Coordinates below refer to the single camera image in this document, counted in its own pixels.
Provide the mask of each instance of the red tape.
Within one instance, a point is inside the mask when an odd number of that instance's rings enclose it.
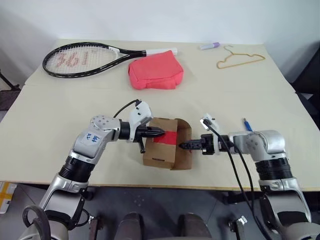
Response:
[[[155,137],[153,139],[153,142],[154,143],[159,143],[159,144],[176,145],[177,132],[176,131],[165,131],[164,135]]]

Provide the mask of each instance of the tennis racket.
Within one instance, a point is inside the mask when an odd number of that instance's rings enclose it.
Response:
[[[77,42],[56,48],[45,56],[42,67],[58,78],[81,78],[101,73],[124,61],[164,53],[176,48],[126,50],[98,42]]]

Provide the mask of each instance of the label sticker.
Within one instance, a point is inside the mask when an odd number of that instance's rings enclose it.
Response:
[[[97,145],[101,140],[101,136],[97,135],[96,133],[93,133],[91,131],[88,131],[84,137],[81,139],[81,143],[84,145],[90,146],[90,145]]]

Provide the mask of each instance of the racket handle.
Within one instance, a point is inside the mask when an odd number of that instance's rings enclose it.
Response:
[[[172,47],[172,48],[159,48],[159,49],[147,49],[145,50],[145,53],[147,56],[153,55],[153,54],[160,54],[160,53],[164,53],[167,51],[172,51],[173,55],[177,55],[178,54],[178,49],[176,47]]]

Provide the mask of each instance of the wire hanger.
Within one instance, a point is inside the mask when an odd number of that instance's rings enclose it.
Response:
[[[223,61],[218,61],[216,63],[216,67],[218,69],[226,69],[226,68],[230,68],[230,67],[234,67],[234,66],[239,66],[239,65],[243,65],[243,64],[250,64],[250,63],[255,63],[255,62],[259,62],[259,61],[263,61],[265,60],[266,58],[260,54],[248,54],[248,53],[234,53],[233,51],[231,51],[230,49],[228,49],[227,47],[232,47],[231,45],[226,45],[224,46],[223,48],[225,50],[227,50],[228,52],[230,52],[230,55],[227,56]],[[250,58],[254,57],[254,56],[258,56],[258,57],[261,57],[260,59],[256,59],[256,60],[252,60],[252,61],[246,61],[246,62],[242,62],[242,63],[238,63],[238,64],[233,64],[233,65],[229,65],[229,66],[219,66],[219,64],[221,63],[225,63],[229,58],[231,58],[232,56],[235,56],[235,55],[239,55],[239,56],[248,56]]]

